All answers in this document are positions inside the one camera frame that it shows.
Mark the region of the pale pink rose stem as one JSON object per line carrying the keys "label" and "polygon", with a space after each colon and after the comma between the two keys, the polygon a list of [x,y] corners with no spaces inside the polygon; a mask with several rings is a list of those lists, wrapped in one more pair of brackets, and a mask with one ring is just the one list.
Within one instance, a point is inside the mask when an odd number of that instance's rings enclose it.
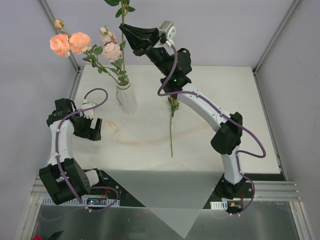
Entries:
{"label": "pale pink rose stem", "polygon": [[102,56],[111,64],[106,67],[107,71],[114,74],[114,79],[119,86],[127,86],[130,82],[125,69],[124,47],[126,41],[117,43],[116,35],[108,30],[105,25],[99,29],[100,44],[102,46]]}

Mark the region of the peach rose stem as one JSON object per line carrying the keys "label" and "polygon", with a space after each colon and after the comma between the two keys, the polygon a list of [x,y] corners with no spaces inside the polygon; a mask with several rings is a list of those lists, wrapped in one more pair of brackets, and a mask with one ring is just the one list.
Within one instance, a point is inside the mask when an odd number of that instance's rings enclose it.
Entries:
{"label": "peach rose stem", "polygon": [[[115,13],[116,18],[120,18],[120,25],[125,24],[125,18],[128,13],[134,12],[136,9],[130,5],[129,0],[105,0],[105,3],[107,3],[111,7],[119,7],[119,10]],[[121,50],[121,55],[117,60],[112,60],[110,63],[115,67],[117,70],[117,76],[119,81],[126,81],[127,72],[125,67],[125,36],[122,33],[121,34],[121,42],[119,43],[119,49]]]}
{"label": "peach rose stem", "polygon": [[84,55],[83,60],[90,63],[93,68],[96,68],[98,73],[106,73],[108,74],[113,80],[114,74],[109,73],[105,66],[99,61],[99,56],[102,56],[103,47],[100,45],[93,45],[92,40],[86,33],[83,32],[76,32],[76,33],[69,33],[69,44],[70,50],[74,55]]}

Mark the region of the pink flowers with green leaves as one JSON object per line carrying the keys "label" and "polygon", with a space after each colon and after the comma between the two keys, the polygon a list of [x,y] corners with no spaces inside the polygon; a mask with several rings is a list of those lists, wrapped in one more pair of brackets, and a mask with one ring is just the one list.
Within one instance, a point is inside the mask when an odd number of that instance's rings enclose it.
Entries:
{"label": "pink flowers with green leaves", "polygon": [[175,112],[179,109],[180,103],[177,99],[173,98],[172,96],[168,97],[168,102],[170,104],[170,121],[169,121],[169,134],[170,134],[170,154],[173,157],[173,131],[172,131],[172,124],[173,118],[175,116]]}

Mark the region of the white wrapping paper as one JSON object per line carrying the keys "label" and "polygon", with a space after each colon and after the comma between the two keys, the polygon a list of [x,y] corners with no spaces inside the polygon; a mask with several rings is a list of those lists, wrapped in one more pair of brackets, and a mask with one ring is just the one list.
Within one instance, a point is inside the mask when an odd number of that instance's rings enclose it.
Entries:
{"label": "white wrapping paper", "polygon": [[103,123],[92,162],[181,237],[186,237],[223,174],[206,124],[175,120]]}

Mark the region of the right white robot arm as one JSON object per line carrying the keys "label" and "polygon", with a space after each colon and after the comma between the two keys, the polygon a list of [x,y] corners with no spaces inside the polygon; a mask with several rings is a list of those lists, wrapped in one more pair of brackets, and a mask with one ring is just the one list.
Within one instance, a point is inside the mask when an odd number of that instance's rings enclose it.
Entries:
{"label": "right white robot arm", "polygon": [[243,191],[242,172],[238,167],[236,151],[241,143],[242,120],[240,113],[224,112],[202,95],[188,78],[192,71],[191,53],[186,48],[176,49],[173,37],[176,28],[164,21],[159,28],[139,28],[122,24],[119,29],[126,37],[135,56],[147,56],[165,76],[160,80],[157,94],[172,97],[187,105],[201,116],[215,132],[210,144],[221,155],[224,167],[225,192],[237,197]]}

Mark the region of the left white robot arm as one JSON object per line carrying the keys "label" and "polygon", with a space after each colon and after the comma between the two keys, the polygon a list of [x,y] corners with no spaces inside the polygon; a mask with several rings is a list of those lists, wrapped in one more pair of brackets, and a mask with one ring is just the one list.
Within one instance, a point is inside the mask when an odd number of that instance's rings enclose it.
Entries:
{"label": "left white robot arm", "polygon": [[97,169],[83,170],[73,155],[73,136],[100,141],[103,120],[98,118],[91,128],[93,118],[77,112],[75,103],[68,98],[55,101],[55,110],[48,116],[51,131],[51,151],[46,167],[39,177],[49,196],[60,205],[88,195],[91,191],[102,194],[106,183]]}

